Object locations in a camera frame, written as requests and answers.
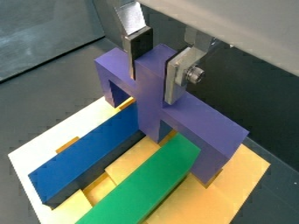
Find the blue block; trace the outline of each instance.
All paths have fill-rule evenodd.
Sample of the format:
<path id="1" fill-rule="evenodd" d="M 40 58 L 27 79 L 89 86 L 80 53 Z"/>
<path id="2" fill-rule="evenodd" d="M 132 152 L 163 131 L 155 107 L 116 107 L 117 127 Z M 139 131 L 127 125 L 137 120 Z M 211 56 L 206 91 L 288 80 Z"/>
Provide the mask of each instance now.
<path id="1" fill-rule="evenodd" d="M 41 203 L 59 206 L 144 136 L 133 103 L 29 174 Z"/>

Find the orange block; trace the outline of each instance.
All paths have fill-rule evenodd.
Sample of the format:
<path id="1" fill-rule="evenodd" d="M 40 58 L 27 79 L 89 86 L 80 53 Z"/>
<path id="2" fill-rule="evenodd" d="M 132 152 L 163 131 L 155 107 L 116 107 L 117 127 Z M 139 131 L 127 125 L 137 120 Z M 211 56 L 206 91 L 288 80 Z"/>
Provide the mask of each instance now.
<path id="1" fill-rule="evenodd" d="M 56 153 L 61 153 L 64 150 L 68 149 L 69 146 L 72 146 L 77 141 L 80 140 L 80 138 L 76 136 L 73 137 L 57 150 Z"/>

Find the toy block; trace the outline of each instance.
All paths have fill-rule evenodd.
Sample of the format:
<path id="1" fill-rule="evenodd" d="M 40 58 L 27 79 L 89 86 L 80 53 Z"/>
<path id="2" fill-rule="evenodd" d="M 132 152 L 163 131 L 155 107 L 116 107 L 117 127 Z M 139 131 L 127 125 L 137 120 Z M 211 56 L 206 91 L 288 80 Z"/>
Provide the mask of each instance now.
<path id="1" fill-rule="evenodd" d="M 210 187 L 188 174 L 148 216 L 147 223 L 231 223 L 268 166 L 270 163 L 242 144 Z"/>
<path id="2" fill-rule="evenodd" d="M 41 203 L 55 208 L 85 188 L 144 136 L 133 103 L 29 174 Z"/>
<path id="3" fill-rule="evenodd" d="M 146 160 L 158 152 L 160 146 L 146 136 L 123 156 L 107 167 L 105 172 L 116 185 L 129 176 Z"/>
<path id="4" fill-rule="evenodd" d="M 100 177 L 83 189 L 88 202 L 95 206 L 116 188 L 116 183 L 104 172 Z"/>
<path id="5" fill-rule="evenodd" d="M 97 75 L 107 102 L 116 106 L 113 89 L 136 99 L 139 129 L 162 141 L 178 130 L 202 148 L 191 172 L 207 184 L 230 161 L 248 132 L 190 93 L 168 105 L 164 102 L 164 69 L 175 50 L 159 45 L 135 61 L 135 80 L 128 74 L 127 53 L 115 48 L 96 59 Z"/>
<path id="6" fill-rule="evenodd" d="M 51 210 L 49 215 L 44 217 L 43 223 L 73 224 L 91 208 L 92 206 L 83 194 L 83 191 L 77 190 L 69 198 L 53 210 Z"/>
<path id="7" fill-rule="evenodd" d="M 57 150 L 56 153 L 61 153 L 63 151 L 65 151 L 77 141 L 80 140 L 80 138 L 76 136 L 73 137 Z"/>
<path id="8" fill-rule="evenodd" d="M 77 223 L 143 221 L 183 180 L 199 153 L 200 149 L 182 135 L 176 135 Z"/>

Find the wooden block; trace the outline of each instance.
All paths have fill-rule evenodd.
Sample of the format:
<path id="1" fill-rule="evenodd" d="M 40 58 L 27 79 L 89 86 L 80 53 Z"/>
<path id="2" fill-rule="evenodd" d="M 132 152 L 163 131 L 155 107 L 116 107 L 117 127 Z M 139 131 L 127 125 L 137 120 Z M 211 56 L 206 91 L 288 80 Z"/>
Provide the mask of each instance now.
<path id="1" fill-rule="evenodd" d="M 83 191 L 76 191 L 71 197 L 53 209 L 47 217 L 44 217 L 44 223 L 63 223 L 73 224 L 80 217 L 92 208 Z"/>
<path id="2" fill-rule="evenodd" d="M 180 183 L 200 149 L 178 135 L 77 223 L 137 223 Z"/>
<path id="3" fill-rule="evenodd" d="M 57 150 L 56 153 L 61 153 L 63 151 L 65 151 L 77 141 L 80 140 L 80 138 L 76 136 L 73 137 Z"/>
<path id="4" fill-rule="evenodd" d="M 104 173 L 100 175 L 100 177 L 83 190 L 89 204 L 95 206 L 115 188 L 116 184 L 109 178 L 108 174 Z"/>
<path id="5" fill-rule="evenodd" d="M 129 97 L 116 108 L 119 110 L 125 109 L 133 102 L 136 102 L 136 99 Z"/>
<path id="6" fill-rule="evenodd" d="M 148 136 L 146 136 L 123 154 L 123 156 L 107 167 L 105 172 L 117 185 L 159 149 L 160 146 Z"/>
<path id="7" fill-rule="evenodd" d="M 206 189 L 190 174 L 147 223 L 228 224 L 268 166 L 268 162 L 240 145 L 210 187 Z"/>

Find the metal plate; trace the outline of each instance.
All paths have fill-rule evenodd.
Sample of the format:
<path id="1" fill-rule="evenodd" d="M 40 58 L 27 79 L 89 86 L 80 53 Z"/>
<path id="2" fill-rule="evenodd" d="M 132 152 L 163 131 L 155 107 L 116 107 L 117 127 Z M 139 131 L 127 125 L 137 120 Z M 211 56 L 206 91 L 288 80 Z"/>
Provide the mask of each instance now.
<path id="1" fill-rule="evenodd" d="M 299 76 L 299 2 L 137 0 Z"/>

